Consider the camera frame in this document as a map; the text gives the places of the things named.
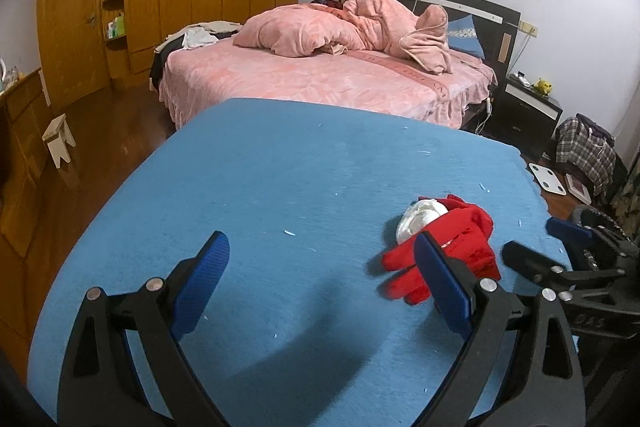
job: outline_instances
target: blue pillow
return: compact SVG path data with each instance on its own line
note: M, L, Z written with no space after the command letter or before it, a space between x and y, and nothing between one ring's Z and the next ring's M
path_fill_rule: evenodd
M471 15L457 21L449 22L447 29L449 48L467 53L484 60L484 51L476 34L476 27Z

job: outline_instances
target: pink comforter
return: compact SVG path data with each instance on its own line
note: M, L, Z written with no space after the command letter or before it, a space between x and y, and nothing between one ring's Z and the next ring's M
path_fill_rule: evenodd
M430 73L450 73L448 21L442 6L430 5L417 17L396 0L347 0L343 10L295 4L251 17L234 42L282 57L308 57L337 43L350 51L412 58Z
M452 73L436 75L412 60L380 52L286 58L268 50L241 48L225 39L169 55L160 100L177 128L230 98L338 105L459 128L467 104L489 96L495 74L478 58L450 54Z

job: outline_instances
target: plaid shirt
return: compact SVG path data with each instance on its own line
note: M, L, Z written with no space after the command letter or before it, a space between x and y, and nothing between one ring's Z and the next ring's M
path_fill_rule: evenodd
M574 164L593 182L593 196L597 196L613 182L616 153L606 140L596 138L575 117L567 118L556 131L558 148L556 162Z

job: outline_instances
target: metal pin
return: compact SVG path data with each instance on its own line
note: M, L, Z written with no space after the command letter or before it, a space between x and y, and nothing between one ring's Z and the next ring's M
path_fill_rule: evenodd
M556 300L556 292L551 288L544 288L542 290L542 296L546 301L553 302Z
M480 287L486 292L495 292L498 288L498 283L493 279L485 278L480 281Z
M157 292L164 285L164 281L159 277L151 277L146 283L145 287L150 292Z
M94 286L93 288L89 288L86 292L86 298L89 301L95 301L101 295L100 288Z

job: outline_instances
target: yellow toy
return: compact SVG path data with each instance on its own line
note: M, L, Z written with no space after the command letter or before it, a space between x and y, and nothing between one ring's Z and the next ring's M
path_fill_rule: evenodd
M543 96L548 96L551 90L553 89L551 82L543 80L542 78L540 78L539 81L533 85L533 87L536 89L537 92L539 92Z

